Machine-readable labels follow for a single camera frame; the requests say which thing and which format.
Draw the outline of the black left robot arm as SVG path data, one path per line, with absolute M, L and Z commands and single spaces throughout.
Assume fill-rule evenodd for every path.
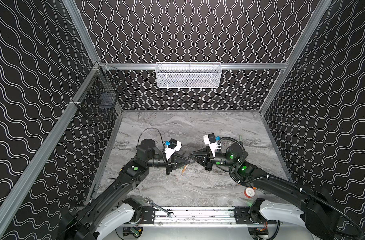
M 167 141 L 163 150 L 155 146 L 154 140 L 141 141 L 135 156 L 102 194 L 77 213 L 62 217 L 56 239 L 103 240 L 125 223 L 139 224 L 144 220 L 142 206 L 129 199 L 127 194 L 148 176 L 150 168 L 165 168 L 170 174 L 188 165 L 188 158 L 178 154 L 181 147 L 181 142 L 175 139 Z

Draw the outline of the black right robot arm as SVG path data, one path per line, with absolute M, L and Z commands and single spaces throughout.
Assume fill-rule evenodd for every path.
M 228 167 L 230 178 L 249 190 L 254 188 L 267 191 L 287 201 L 289 206 L 299 210 L 295 224 L 304 226 L 310 233 L 323 240 L 335 236 L 362 240 L 364 232 L 351 217 L 338 209 L 331 195 L 321 187 L 309 188 L 274 176 L 249 163 L 243 144 L 238 141 L 221 151 L 220 144 L 191 152 L 189 158 L 206 170 L 214 166 Z

